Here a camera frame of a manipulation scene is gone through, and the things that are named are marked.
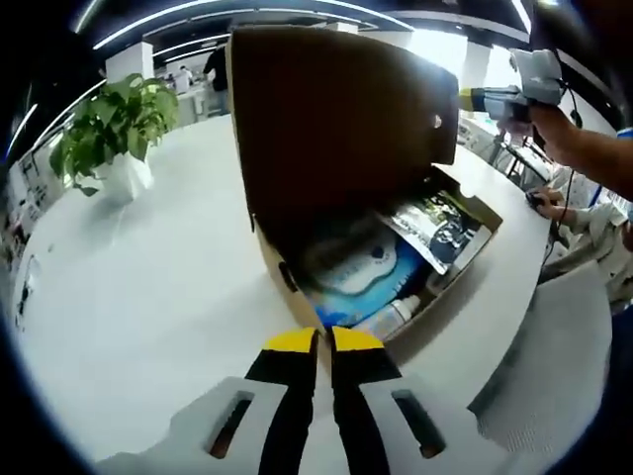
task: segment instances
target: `white flower pot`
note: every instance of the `white flower pot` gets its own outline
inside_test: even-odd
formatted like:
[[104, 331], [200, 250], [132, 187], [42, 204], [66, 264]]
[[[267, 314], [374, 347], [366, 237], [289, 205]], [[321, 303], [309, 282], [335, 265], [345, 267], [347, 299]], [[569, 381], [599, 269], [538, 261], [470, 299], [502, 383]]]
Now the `white flower pot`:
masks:
[[154, 183], [147, 163], [134, 158], [129, 152], [115, 156], [112, 165], [104, 163], [98, 166], [95, 173], [102, 180], [103, 192], [119, 205], [132, 202]]

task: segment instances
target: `handheld device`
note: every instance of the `handheld device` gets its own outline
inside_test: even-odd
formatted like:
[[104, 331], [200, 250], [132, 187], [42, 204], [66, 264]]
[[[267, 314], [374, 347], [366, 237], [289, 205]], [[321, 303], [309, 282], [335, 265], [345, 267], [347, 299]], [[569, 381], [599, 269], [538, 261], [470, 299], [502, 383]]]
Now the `handheld device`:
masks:
[[563, 70], [552, 51], [511, 49], [510, 63], [519, 73], [520, 86], [469, 88], [460, 91], [460, 108], [487, 112], [495, 121], [529, 123], [529, 106], [557, 107], [563, 99]]

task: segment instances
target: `white bottle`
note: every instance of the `white bottle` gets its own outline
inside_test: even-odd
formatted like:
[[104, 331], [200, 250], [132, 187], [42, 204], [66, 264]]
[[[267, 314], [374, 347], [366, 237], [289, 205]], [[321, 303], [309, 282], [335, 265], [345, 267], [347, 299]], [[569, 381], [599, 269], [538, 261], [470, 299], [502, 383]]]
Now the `white bottle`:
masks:
[[419, 304], [420, 300], [416, 295], [411, 295], [403, 300], [395, 300], [353, 329], [372, 334], [380, 341], [384, 341], [387, 336], [411, 320], [413, 312]]

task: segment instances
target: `chair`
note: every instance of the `chair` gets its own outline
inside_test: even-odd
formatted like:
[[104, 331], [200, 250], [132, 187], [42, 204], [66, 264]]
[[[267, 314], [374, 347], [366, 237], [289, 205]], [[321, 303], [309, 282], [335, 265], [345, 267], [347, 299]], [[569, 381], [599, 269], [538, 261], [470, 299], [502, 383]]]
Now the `chair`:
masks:
[[480, 433], [545, 469], [582, 435], [600, 404], [611, 316], [597, 264], [536, 289], [506, 361], [479, 401]]

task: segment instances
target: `person in background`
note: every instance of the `person in background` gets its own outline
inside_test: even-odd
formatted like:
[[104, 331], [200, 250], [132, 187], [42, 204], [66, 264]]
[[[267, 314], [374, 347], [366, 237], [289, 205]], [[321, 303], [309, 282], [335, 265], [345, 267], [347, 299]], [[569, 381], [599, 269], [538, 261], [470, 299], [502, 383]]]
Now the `person in background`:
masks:
[[187, 78], [189, 79], [189, 85], [193, 86], [194, 85], [194, 73], [191, 72], [191, 70], [185, 66], [184, 64], [182, 66], [180, 66], [180, 71], [184, 72], [187, 75]]
[[228, 81], [226, 79], [226, 45], [220, 45], [209, 55], [207, 64], [203, 69], [205, 74], [212, 70], [216, 76], [212, 81], [213, 90], [220, 102], [220, 115], [228, 114]]
[[537, 211], [545, 218], [568, 226], [580, 238], [561, 258], [547, 263], [540, 282], [559, 277], [581, 265], [596, 260], [604, 277], [613, 314], [624, 310], [633, 299], [633, 227], [611, 203], [593, 208], [565, 208], [558, 191], [538, 193], [545, 204]]
[[170, 89], [176, 89], [176, 80], [174, 79], [174, 75], [169, 73], [165, 78], [165, 82], [167, 83], [167, 87]]
[[580, 173], [574, 173], [572, 176], [572, 171], [568, 166], [559, 165], [546, 188], [557, 190], [564, 197], [568, 196], [569, 191], [568, 206], [570, 208], [588, 208], [598, 185]]
[[186, 66], [180, 66], [180, 70], [175, 74], [176, 93], [184, 94], [191, 87], [191, 71]]

